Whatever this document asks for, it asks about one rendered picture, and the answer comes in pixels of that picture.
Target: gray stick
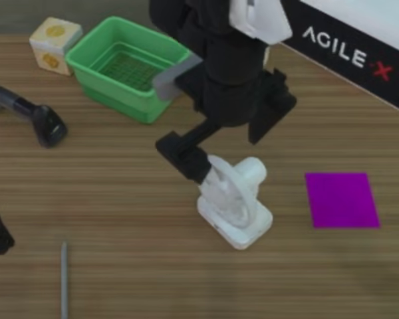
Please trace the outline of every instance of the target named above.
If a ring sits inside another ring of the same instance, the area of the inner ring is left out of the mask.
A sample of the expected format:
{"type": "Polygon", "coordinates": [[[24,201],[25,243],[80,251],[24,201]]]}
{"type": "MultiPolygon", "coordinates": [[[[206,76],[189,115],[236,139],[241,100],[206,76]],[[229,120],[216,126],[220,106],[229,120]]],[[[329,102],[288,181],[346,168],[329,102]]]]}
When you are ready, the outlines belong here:
{"type": "Polygon", "coordinates": [[[61,250],[61,319],[68,319],[68,245],[61,250]]]}

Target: wooden table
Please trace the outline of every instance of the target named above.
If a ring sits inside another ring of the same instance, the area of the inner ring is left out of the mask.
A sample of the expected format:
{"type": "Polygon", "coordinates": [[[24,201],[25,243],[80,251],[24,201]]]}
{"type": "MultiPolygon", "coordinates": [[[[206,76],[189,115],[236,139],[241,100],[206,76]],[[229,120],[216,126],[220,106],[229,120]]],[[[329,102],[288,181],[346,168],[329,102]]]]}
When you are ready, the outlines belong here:
{"type": "Polygon", "coordinates": [[[276,48],[297,109],[256,147],[245,128],[203,145],[269,169],[261,200],[274,226],[238,252],[154,148],[201,120],[190,101],[137,124],[37,68],[27,39],[0,37],[0,85],[52,106],[70,134],[44,150],[30,125],[0,115],[0,213],[17,242],[0,257],[0,319],[60,318],[63,240],[72,319],[399,319],[399,112],[276,48]],[[381,230],[314,230],[307,171],[368,172],[381,230]]]}

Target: purple square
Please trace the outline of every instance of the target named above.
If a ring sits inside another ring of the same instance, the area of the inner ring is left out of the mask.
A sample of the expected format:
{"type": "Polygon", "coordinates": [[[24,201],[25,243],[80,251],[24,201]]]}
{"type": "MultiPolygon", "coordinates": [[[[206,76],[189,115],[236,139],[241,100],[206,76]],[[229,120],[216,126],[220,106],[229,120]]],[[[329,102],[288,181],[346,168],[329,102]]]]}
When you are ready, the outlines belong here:
{"type": "Polygon", "coordinates": [[[306,173],[315,228],[379,228],[366,173],[306,173]]]}

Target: white cylinder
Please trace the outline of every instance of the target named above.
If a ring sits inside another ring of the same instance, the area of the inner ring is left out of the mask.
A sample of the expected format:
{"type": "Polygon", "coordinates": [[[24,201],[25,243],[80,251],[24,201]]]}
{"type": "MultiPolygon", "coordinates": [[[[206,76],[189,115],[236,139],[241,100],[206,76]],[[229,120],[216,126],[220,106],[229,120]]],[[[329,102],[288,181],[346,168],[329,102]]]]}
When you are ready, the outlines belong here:
{"type": "Polygon", "coordinates": [[[267,170],[265,164],[258,158],[246,158],[235,167],[250,187],[257,187],[266,179],[267,170]]]}

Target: yellow and white box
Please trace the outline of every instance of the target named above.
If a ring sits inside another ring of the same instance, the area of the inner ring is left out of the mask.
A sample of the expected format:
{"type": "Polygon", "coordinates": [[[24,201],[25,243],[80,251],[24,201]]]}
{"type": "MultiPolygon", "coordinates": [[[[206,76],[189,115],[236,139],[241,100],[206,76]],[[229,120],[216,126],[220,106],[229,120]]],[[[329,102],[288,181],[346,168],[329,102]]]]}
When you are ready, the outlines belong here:
{"type": "Polygon", "coordinates": [[[65,54],[81,39],[82,27],[76,23],[49,17],[29,38],[39,67],[71,76],[65,54]]]}

